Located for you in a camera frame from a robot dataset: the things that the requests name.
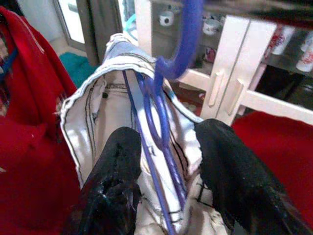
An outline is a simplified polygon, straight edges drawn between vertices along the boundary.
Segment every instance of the white cabinet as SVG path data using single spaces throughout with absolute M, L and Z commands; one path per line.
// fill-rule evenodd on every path
M 135 0 L 136 28 L 141 48 L 152 56 L 163 55 L 169 58 L 179 43 L 180 13 L 176 8 L 173 25 L 161 26 L 159 15 L 179 6 L 164 2 Z M 202 33 L 197 57 L 179 80 L 180 84 L 203 91 L 199 113 L 202 118 L 217 118 L 230 125 L 236 115 L 242 115 L 245 107 L 248 107 L 313 124 L 313 111 L 301 107 L 301 103 L 292 104 L 290 100 L 256 91 L 260 84 L 267 83 L 264 77 L 268 73 L 276 76 L 285 76 L 284 72 L 280 71 L 286 71 L 291 76 L 298 74 L 296 78 L 286 78 L 289 80 L 297 80 L 300 75 L 313 77 L 311 72 L 302 72 L 295 67 L 302 55 L 299 50 L 305 32 L 296 30 L 285 51 L 281 55 L 272 55 L 268 46 L 273 42 L 271 40 L 275 31 L 281 30 L 275 23 L 207 12 L 204 12 L 204 16 L 219 21 L 222 21 L 221 17 L 225 17 L 224 24 L 214 35 Z M 203 60 L 207 48 L 216 50 L 213 63 Z

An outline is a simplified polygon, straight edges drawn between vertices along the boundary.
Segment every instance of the red fabric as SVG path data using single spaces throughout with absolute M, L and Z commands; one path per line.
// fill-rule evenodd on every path
M 232 127 L 285 186 L 313 228 L 313 126 L 253 112 L 236 120 Z
M 55 114 L 76 88 L 49 43 L 27 21 L 0 7 L 8 52 L 10 104 L 0 116 L 0 234 L 56 235 L 77 202 L 75 165 Z

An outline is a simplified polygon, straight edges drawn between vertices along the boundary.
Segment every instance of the teal towel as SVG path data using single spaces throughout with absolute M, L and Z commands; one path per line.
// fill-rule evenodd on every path
M 89 64 L 86 57 L 71 52 L 60 55 L 60 60 L 77 88 L 97 69 L 97 66 Z

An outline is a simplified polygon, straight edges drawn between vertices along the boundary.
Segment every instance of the floor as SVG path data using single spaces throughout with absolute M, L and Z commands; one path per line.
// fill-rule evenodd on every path
M 50 42 L 50 44 L 58 56 L 62 55 L 65 52 L 72 52 L 72 53 L 75 53 L 77 55 L 87 57 L 86 52 L 70 47 L 67 44 L 65 37 L 57 38 L 57 39 L 53 40 L 52 42 Z

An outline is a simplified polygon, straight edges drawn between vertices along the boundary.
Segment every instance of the cabinet handle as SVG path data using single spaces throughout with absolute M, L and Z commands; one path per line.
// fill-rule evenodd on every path
M 236 80 L 231 87 L 233 87 L 233 92 L 230 96 L 228 107 L 226 107 L 226 112 L 229 116 L 232 115 L 232 113 L 234 112 L 236 103 L 238 102 L 238 99 L 243 92 L 244 85 L 241 83 L 241 81 Z
M 209 99 L 209 107 L 212 107 L 215 104 L 216 98 L 220 91 L 223 77 L 224 77 L 223 71 L 220 71 L 214 74 L 215 81 L 214 81 L 213 90 Z

